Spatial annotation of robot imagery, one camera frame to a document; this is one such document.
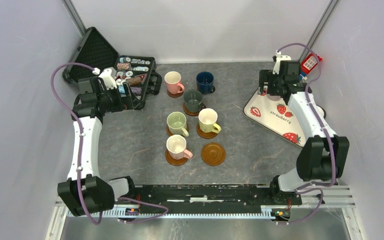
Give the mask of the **light green mug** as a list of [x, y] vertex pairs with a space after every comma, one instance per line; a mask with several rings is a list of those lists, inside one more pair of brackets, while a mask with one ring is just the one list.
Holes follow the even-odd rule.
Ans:
[[186, 130], [188, 126], [187, 118], [179, 111], [172, 112], [168, 115], [166, 125], [173, 135], [182, 135], [183, 137], [189, 136], [189, 132]]

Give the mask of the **mauve mug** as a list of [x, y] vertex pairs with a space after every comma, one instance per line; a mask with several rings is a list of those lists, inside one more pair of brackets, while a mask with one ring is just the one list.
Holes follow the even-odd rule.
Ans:
[[279, 101], [279, 100], [281, 99], [280, 96], [277, 96], [277, 95], [270, 95], [270, 94], [267, 95], [267, 98], [268, 98], [269, 100], [271, 100], [271, 101]]

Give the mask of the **cream pink mug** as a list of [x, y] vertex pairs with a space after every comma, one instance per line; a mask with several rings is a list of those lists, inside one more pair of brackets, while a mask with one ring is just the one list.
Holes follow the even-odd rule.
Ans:
[[186, 139], [179, 134], [170, 136], [166, 141], [166, 149], [173, 159], [191, 159], [193, 154], [187, 149]]

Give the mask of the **dark blue mug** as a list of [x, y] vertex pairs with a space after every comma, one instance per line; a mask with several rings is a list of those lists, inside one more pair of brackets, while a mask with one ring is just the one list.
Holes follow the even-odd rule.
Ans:
[[205, 88], [214, 86], [214, 76], [211, 72], [208, 71], [202, 71], [196, 75], [196, 87], [199, 88]]

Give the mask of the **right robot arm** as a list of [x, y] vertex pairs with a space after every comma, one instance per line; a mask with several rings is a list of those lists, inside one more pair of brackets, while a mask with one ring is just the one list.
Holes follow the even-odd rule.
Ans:
[[277, 175], [270, 182], [269, 199], [282, 204], [289, 193], [304, 194], [310, 186], [331, 187], [343, 174], [350, 142], [332, 130], [316, 106], [310, 84], [300, 81], [301, 63], [281, 60], [278, 71], [261, 70], [259, 88], [279, 96], [298, 119], [306, 143], [296, 167]]

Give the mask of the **dark green mug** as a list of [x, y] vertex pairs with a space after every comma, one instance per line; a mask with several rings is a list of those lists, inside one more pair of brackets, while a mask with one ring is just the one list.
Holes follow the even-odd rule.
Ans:
[[203, 102], [203, 94], [196, 89], [189, 89], [183, 94], [184, 107], [188, 113], [199, 114], [206, 108]]

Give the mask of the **yellow mug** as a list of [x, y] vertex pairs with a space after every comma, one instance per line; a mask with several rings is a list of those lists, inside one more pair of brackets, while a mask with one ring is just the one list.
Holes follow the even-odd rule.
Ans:
[[204, 108], [198, 114], [199, 128], [204, 133], [219, 134], [222, 130], [218, 124], [218, 114], [212, 108]]

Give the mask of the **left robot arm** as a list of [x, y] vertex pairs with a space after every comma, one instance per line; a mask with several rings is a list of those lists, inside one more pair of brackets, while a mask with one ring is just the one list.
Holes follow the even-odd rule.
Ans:
[[66, 181], [57, 185], [58, 196], [75, 217], [111, 210], [119, 199], [131, 204], [140, 198], [130, 176], [110, 181], [100, 177], [99, 139], [113, 96], [98, 77], [78, 83], [80, 93], [68, 108], [74, 127], [72, 163]]

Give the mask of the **dark brown coaster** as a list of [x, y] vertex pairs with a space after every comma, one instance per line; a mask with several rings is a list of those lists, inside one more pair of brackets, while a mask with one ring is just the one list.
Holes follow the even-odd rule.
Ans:
[[179, 98], [183, 95], [183, 92], [180, 93], [171, 93], [168, 90], [166, 91], [167, 95], [171, 98]]

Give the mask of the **grooved wooden coaster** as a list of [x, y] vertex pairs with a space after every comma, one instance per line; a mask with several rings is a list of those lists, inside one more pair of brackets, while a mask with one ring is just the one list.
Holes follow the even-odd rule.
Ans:
[[190, 112], [190, 111], [187, 110], [186, 106], [183, 105], [183, 111], [184, 111], [184, 113], [185, 113], [186, 115], [188, 115], [188, 116], [193, 116], [193, 117], [194, 117], [194, 116], [198, 116], [199, 113], [200, 113], [200, 111], [203, 110], [203, 109], [205, 109], [205, 108], [206, 108], [206, 107], [204, 106], [204, 107], [201, 107], [200, 110], [199, 110], [198, 112]]

